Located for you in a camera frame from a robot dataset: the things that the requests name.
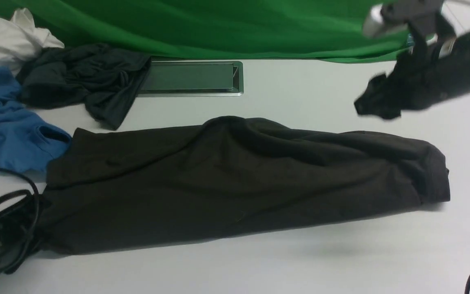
green cloth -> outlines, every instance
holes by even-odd
[[[107,42],[192,59],[393,60],[407,32],[362,37],[378,0],[0,0],[0,17],[30,9],[66,45]]]

black cloth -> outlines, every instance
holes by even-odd
[[[220,117],[93,134],[50,162],[43,249],[85,254],[347,221],[449,201],[433,145]]]
[[[145,53],[102,43],[48,48],[17,75],[23,85],[19,99],[46,109],[84,102],[94,119],[116,130],[146,79],[150,62]]]

crumpled black shirt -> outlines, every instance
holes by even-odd
[[[84,103],[97,121],[113,130],[128,114],[146,79],[151,57],[98,43],[47,48],[17,75],[20,101],[36,108]]]

white table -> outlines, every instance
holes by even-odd
[[[393,63],[244,61],[246,93],[227,98],[139,98],[119,131],[202,124],[235,115],[291,128],[369,130],[427,140],[447,157],[451,202],[310,229],[194,245],[71,256],[30,257],[0,294],[414,294],[461,293],[470,273],[470,95],[384,122],[359,118],[353,101]],[[38,113],[73,133],[103,132],[73,106]],[[34,177],[42,190],[44,180]],[[19,187],[0,177],[0,195]]]

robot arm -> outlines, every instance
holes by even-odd
[[[415,46],[399,54],[390,75],[369,81],[355,101],[359,115],[394,119],[401,110],[422,110],[470,93],[470,32],[457,38],[440,13],[442,4],[443,0],[400,0],[371,8],[365,36],[381,37],[407,27]]]

